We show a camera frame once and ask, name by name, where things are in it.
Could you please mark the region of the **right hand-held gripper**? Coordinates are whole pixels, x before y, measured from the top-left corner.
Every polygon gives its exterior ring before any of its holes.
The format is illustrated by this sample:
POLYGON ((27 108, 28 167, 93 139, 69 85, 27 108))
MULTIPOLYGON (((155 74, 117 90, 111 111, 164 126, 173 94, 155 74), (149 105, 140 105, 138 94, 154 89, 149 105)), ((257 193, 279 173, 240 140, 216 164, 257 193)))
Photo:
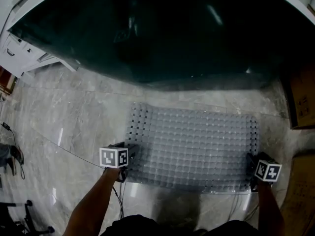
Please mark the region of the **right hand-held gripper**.
POLYGON ((270 186, 277 182, 282 164, 276 162, 265 152, 260 152, 257 155, 247 153, 246 176, 250 182, 251 192, 258 192, 258 180, 267 182, 270 186))

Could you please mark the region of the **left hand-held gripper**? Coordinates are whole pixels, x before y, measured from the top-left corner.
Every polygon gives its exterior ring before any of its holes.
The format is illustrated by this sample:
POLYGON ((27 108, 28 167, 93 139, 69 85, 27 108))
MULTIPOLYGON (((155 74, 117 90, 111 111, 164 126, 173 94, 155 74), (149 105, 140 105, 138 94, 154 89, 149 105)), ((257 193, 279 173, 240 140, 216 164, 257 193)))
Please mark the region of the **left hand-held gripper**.
POLYGON ((107 147, 99 148, 99 164, 106 169, 119 169, 120 173, 117 182, 125 182, 127 177, 127 167, 135 158, 137 145, 117 143, 107 147))

